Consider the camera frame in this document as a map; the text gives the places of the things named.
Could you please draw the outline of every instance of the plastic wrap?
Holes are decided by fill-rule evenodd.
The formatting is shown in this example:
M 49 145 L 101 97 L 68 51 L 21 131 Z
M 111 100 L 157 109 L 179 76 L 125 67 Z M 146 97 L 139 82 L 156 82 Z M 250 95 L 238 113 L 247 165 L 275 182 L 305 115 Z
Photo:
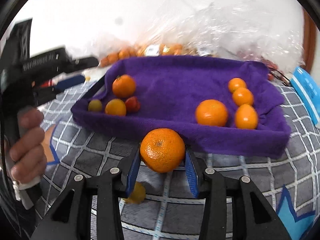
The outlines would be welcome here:
M 300 33 L 270 35 L 274 15 L 249 0 L 196 10 L 185 0 L 165 0 L 141 34 L 139 56 L 198 55 L 262 61 L 283 72 L 303 64 Z

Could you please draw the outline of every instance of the purple towel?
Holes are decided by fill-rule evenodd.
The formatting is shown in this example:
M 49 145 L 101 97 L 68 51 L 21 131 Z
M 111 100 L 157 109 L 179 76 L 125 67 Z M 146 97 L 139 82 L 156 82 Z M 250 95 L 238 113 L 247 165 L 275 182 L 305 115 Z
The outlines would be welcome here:
M 290 127 L 279 106 L 283 96 L 267 81 L 268 69 L 263 63 L 191 56 L 126 59 L 107 71 L 106 91 L 95 96 L 104 106 L 115 98 L 112 83 L 122 74 L 132 76 L 137 83 L 134 95 L 141 103 L 140 111 L 127 116 L 88 112 L 89 101 L 82 98 L 71 109 L 76 123 L 133 140 L 142 140 L 156 128 L 170 128 L 194 150 L 227 155 L 277 158 L 289 140 Z M 235 128 L 237 106 L 228 90 L 229 80 L 235 77 L 242 78 L 254 95 L 254 108 L 259 115 L 256 130 Z M 196 107 L 206 99 L 217 99 L 226 105 L 226 127 L 196 123 Z

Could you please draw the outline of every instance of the label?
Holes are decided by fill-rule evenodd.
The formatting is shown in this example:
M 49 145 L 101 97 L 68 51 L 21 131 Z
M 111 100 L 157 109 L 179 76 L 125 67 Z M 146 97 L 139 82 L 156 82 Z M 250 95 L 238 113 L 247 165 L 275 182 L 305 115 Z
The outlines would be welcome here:
M 156 57 L 160 55 L 160 45 L 150 45 L 146 48 L 146 57 Z
M 23 64 L 23 71 L 30 70 L 34 67 L 47 63 L 54 59 L 57 60 L 58 58 L 59 58 L 59 54 L 55 54 L 55 53 L 45 54 L 41 57 L 31 58 L 30 61 Z
M 197 47 L 197 52 L 200 57 L 205 57 L 213 54 L 211 49 L 209 49 L 208 47 Z

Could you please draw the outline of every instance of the gray checkered tablecloth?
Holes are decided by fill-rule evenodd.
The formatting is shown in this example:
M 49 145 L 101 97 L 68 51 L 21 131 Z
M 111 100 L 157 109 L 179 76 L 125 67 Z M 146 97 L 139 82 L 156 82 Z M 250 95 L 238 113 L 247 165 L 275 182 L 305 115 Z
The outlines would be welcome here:
M 61 160 L 48 166 L 41 181 L 43 195 L 36 204 L 39 218 L 53 204 L 69 180 L 75 175 L 98 176 L 119 160 L 130 154 L 138 142 L 108 137 L 76 125 L 70 113 L 71 106 L 85 93 L 92 83 L 74 87 L 45 106 L 44 129 L 59 122 L 53 146 Z M 283 94 L 284 116 L 292 129 L 291 138 L 282 157 L 243 157 L 196 153 L 209 167 L 224 176 L 238 179 L 249 176 L 276 209 L 286 185 L 297 215 L 311 210 L 319 214 L 319 131 L 311 122 L 304 104 L 293 88 L 275 86 Z M 124 238 L 131 239 L 198 239 L 204 200 L 196 200 L 190 193 L 184 167 L 159 174 L 141 163 L 137 181 L 146 188 L 147 197 L 140 205 L 119 201 Z M 92 201 L 91 238 L 96 240 L 97 198 Z M 232 203 L 227 199 L 227 235 L 232 238 Z

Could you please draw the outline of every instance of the hand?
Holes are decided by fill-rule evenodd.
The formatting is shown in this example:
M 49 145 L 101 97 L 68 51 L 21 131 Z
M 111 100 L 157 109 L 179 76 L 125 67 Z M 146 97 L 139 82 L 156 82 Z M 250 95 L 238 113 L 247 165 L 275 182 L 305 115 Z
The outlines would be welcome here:
M 40 128 L 43 114 L 32 109 L 25 113 L 19 124 L 28 131 L 10 149 L 10 157 L 17 162 L 11 169 L 12 177 L 20 183 L 28 183 L 35 177 L 44 174 L 47 158 L 41 142 L 44 130 Z

